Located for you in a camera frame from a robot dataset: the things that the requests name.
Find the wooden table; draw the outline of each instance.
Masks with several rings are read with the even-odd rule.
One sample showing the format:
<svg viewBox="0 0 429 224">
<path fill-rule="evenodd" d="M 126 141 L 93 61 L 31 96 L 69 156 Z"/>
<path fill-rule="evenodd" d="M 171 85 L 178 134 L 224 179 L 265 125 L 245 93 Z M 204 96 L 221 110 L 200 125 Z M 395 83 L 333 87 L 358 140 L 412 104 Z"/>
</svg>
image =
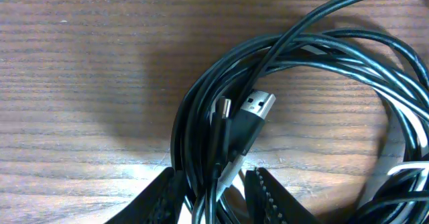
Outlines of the wooden table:
<svg viewBox="0 0 429 224">
<path fill-rule="evenodd" d="M 2 223 L 107 220 L 170 165 L 174 116 L 192 83 L 233 46 L 284 32 L 326 1 L 0 0 Z M 427 59 L 428 5 L 368 0 L 311 30 L 385 29 Z M 336 218 L 377 161 L 381 101 L 312 68 L 257 88 L 278 99 L 245 167 L 269 169 L 314 214 Z"/>
</svg>

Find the cable bundle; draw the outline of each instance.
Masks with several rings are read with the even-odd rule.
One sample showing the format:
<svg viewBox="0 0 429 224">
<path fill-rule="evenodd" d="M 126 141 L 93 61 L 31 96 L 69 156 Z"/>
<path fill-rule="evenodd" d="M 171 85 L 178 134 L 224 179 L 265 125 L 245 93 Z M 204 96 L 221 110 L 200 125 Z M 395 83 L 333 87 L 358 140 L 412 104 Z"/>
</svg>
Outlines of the cable bundle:
<svg viewBox="0 0 429 224">
<path fill-rule="evenodd" d="M 390 179 L 372 201 L 363 205 L 348 223 L 429 223 L 428 172 L 425 162 L 429 130 L 429 76 L 421 57 L 403 41 L 380 32 L 339 29 L 307 34 L 311 24 L 338 9 L 362 0 L 332 0 L 316 8 L 284 34 L 260 36 L 233 48 L 214 63 L 185 95 L 172 130 L 172 165 L 188 179 L 186 205 L 193 223 L 199 223 L 204 199 L 212 188 L 206 183 L 210 113 L 220 97 L 231 99 L 231 119 L 249 96 L 258 78 L 271 73 L 309 66 L 328 70 L 365 83 L 389 103 L 405 139 L 404 163 L 392 169 Z M 399 52 L 414 69 L 417 79 L 386 66 L 343 38 L 374 40 Z M 214 206 L 209 223 L 238 223 L 224 197 Z"/>
</svg>

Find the wire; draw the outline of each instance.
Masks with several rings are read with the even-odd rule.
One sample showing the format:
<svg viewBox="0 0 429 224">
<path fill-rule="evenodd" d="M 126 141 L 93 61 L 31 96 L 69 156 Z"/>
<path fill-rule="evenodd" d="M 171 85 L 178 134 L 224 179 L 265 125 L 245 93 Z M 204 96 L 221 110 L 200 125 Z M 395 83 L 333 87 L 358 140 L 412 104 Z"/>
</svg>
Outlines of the wire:
<svg viewBox="0 0 429 224">
<path fill-rule="evenodd" d="M 406 146 L 404 162 L 426 160 L 423 157 L 429 152 L 426 134 L 429 133 L 429 71 L 423 59 L 405 42 L 377 31 L 347 28 L 303 33 L 326 15 L 360 1 L 329 1 L 284 34 L 259 36 L 236 46 L 202 74 L 186 93 L 174 120 L 171 155 L 173 167 L 186 173 L 189 187 L 185 203 L 192 211 L 192 223 L 200 223 L 206 197 L 205 208 L 210 213 L 206 218 L 210 223 L 237 222 L 224 197 L 216 207 L 215 184 L 204 182 L 205 176 L 210 175 L 206 173 L 207 163 L 202 156 L 207 151 L 205 143 L 210 141 L 213 103 L 221 96 L 231 99 L 234 118 L 257 79 L 277 71 L 307 66 L 373 87 L 389 103 L 400 122 Z M 342 38 L 363 38 L 389 46 L 408 61 L 417 79 L 376 60 L 371 53 Z M 429 223 L 426 216 L 428 172 L 404 170 L 393 175 L 348 223 Z"/>
</svg>

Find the wood grain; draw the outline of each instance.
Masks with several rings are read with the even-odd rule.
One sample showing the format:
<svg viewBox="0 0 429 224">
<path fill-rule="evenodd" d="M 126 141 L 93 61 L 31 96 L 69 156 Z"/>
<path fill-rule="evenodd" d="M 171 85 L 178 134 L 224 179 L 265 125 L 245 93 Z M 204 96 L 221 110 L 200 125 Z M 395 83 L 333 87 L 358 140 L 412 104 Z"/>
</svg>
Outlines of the wood grain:
<svg viewBox="0 0 429 224">
<path fill-rule="evenodd" d="M 2 223 L 113 216 L 170 165 L 174 116 L 192 83 L 233 46 L 284 32 L 326 1 L 0 0 Z M 428 5 L 368 0 L 310 31 L 383 30 L 427 58 Z M 385 46 L 357 43 L 401 62 Z M 278 100 L 245 167 L 269 169 L 314 214 L 336 217 L 377 161 L 381 101 L 312 68 L 257 84 Z"/>
</svg>

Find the brown wood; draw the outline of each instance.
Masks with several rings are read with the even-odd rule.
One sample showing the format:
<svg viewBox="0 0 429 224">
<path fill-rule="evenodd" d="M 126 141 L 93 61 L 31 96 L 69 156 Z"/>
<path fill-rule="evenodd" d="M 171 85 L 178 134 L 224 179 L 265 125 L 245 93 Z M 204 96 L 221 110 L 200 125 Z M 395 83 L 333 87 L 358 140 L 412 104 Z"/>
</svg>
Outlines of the brown wood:
<svg viewBox="0 0 429 224">
<path fill-rule="evenodd" d="M 2 223 L 114 215 L 170 165 L 174 116 L 192 83 L 233 46 L 284 32 L 326 1 L 0 0 Z M 368 0 L 311 30 L 382 29 L 427 59 L 428 5 Z M 337 217 L 376 162 L 387 123 L 381 101 L 312 68 L 258 88 L 278 101 L 246 168 L 266 167 L 314 214 Z"/>
</svg>

